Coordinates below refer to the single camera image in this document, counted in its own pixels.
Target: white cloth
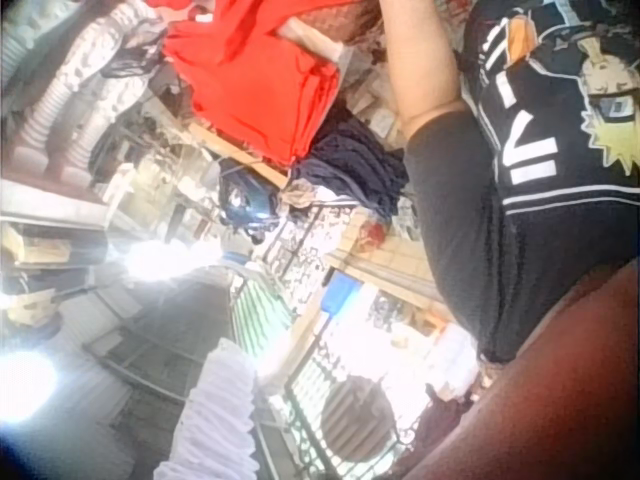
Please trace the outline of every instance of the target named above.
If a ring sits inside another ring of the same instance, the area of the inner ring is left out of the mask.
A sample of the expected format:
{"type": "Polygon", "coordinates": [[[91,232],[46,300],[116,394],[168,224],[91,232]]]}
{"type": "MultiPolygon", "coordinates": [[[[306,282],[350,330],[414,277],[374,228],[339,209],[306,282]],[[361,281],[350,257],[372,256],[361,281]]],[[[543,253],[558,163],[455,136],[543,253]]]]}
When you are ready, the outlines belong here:
{"type": "Polygon", "coordinates": [[[169,461],[154,480],[255,480],[252,360],[222,339],[211,352],[176,427],[169,461]]]}

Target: red cloth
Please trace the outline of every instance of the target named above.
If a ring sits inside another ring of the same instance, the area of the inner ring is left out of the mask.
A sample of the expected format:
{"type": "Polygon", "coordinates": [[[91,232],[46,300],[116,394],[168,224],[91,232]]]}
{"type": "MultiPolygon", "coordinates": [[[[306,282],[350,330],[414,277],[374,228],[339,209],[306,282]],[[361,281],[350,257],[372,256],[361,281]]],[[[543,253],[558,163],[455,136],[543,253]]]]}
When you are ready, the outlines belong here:
{"type": "Polygon", "coordinates": [[[193,3],[193,0],[147,0],[147,5],[152,8],[167,7],[171,10],[184,10],[193,3]]]}
{"type": "Polygon", "coordinates": [[[309,151],[338,71],[273,32],[301,12],[352,1],[218,0],[212,23],[173,25],[164,51],[193,86],[197,115],[288,166],[309,151]]]}

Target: shirt sleeve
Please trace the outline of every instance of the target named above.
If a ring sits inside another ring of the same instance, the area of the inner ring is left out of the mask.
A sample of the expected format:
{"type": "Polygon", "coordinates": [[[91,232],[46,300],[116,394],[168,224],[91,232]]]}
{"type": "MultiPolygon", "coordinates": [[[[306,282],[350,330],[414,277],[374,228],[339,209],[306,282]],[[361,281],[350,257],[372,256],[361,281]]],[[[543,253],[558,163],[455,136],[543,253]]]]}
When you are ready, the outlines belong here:
{"type": "Polygon", "coordinates": [[[491,148],[471,112],[452,112],[413,135],[405,164],[438,289],[482,342],[500,312],[503,215],[491,148]]]}

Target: pile of clothes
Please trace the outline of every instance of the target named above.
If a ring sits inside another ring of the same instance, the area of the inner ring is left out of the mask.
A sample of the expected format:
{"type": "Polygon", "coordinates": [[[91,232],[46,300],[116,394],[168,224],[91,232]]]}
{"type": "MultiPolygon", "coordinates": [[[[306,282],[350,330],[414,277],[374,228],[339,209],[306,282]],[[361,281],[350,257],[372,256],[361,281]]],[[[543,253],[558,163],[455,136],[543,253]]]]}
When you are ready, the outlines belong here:
{"type": "MultiPolygon", "coordinates": [[[[287,167],[309,152],[339,73],[276,30],[292,16],[357,1],[218,0],[212,22],[172,24],[164,53],[193,87],[198,116],[287,167]]],[[[147,3],[188,6],[185,0],[147,3]]]]}
{"type": "Polygon", "coordinates": [[[336,102],[307,158],[291,167],[290,179],[349,196],[390,222],[409,181],[402,157],[401,150],[387,152],[369,127],[336,102]]]}

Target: cartoon character print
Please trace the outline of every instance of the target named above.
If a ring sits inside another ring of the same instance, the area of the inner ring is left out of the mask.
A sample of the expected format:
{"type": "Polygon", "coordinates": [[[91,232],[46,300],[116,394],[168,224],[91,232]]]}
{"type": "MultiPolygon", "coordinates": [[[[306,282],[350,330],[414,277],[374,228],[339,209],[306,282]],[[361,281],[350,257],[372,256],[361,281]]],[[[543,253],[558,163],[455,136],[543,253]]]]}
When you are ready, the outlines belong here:
{"type": "Polygon", "coordinates": [[[580,82],[586,96],[582,129],[589,146],[603,151],[603,165],[620,162],[627,176],[640,167],[640,75],[620,58],[602,53],[600,39],[578,42],[587,58],[580,82]]]}

